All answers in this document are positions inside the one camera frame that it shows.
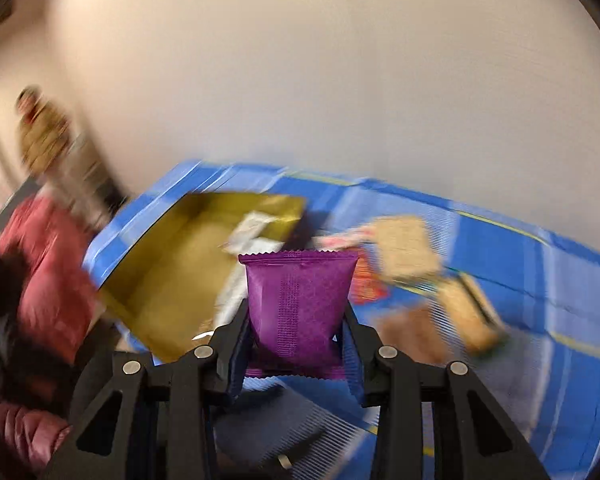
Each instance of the red puffer jacket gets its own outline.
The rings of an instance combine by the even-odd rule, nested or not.
[[[77,219],[44,196],[20,204],[0,236],[0,254],[17,246],[29,267],[21,330],[70,365],[97,307],[96,288],[82,269],[90,241]]]
[[[0,473],[6,480],[32,478],[70,431],[55,415],[0,400]]]

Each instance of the metal pin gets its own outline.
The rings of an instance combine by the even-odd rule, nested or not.
[[[278,455],[278,462],[280,462],[280,465],[284,468],[284,469],[291,469],[293,467],[293,464],[291,463],[291,460],[289,460],[289,457],[285,454],[279,454]]]
[[[214,354],[214,349],[209,345],[202,345],[197,347],[193,351],[193,355],[195,355],[198,359],[204,359],[206,357],[211,357]]]
[[[467,368],[466,364],[464,364],[462,361],[455,361],[451,363],[449,369],[451,370],[451,373],[456,375],[465,375],[469,371],[469,368]]]
[[[142,365],[138,361],[127,361],[122,366],[122,371],[127,375],[133,375],[140,371]]]
[[[385,359],[393,359],[398,355],[398,351],[392,346],[381,346],[378,350],[378,354]]]

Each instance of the yellow box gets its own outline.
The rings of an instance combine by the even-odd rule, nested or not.
[[[189,193],[131,247],[103,283],[109,311],[164,362],[207,339],[215,301],[235,267],[224,243],[245,214],[276,217],[260,236],[286,241],[304,211],[304,198],[256,193]]]

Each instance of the purple snack packet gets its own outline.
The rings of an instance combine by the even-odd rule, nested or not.
[[[358,254],[289,251],[242,254],[256,341],[250,376],[344,376],[333,336],[340,329]]]

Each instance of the brown packet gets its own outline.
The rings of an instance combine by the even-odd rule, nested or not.
[[[382,344],[397,348],[416,362],[445,365],[452,360],[449,346],[431,318],[428,301],[400,308],[376,320]]]
[[[438,284],[438,302],[469,354],[491,350],[506,333],[504,323],[480,285],[464,272]]]
[[[373,222],[382,278],[410,284],[440,273],[442,259],[431,248],[425,221],[419,216],[377,218]]]

